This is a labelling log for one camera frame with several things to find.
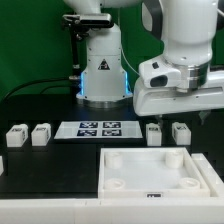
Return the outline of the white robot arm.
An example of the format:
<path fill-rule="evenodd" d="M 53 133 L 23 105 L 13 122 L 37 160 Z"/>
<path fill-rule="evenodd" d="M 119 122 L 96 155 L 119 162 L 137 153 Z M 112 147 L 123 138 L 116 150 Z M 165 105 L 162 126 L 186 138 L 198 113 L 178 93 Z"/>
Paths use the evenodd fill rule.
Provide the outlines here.
<path fill-rule="evenodd" d="M 139 116 L 224 108 L 224 69 L 210 67 L 221 0 L 63 0 L 91 20 L 103 8 L 142 4 L 142 22 L 164 43 L 139 65 L 133 107 Z"/>

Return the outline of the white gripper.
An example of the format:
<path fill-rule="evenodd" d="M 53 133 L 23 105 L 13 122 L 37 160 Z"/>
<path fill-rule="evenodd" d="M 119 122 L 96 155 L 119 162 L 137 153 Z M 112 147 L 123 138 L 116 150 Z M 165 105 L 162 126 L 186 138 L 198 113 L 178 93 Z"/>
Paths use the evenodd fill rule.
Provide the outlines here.
<path fill-rule="evenodd" d="M 224 83 L 208 81 L 206 86 L 196 91 L 181 93 L 173 88 L 149 89 L 138 79 L 134 88 L 133 107 L 138 116 L 156 115 L 161 129 L 164 114 L 200 111 L 200 123 L 204 124 L 211 109 L 224 108 Z"/>

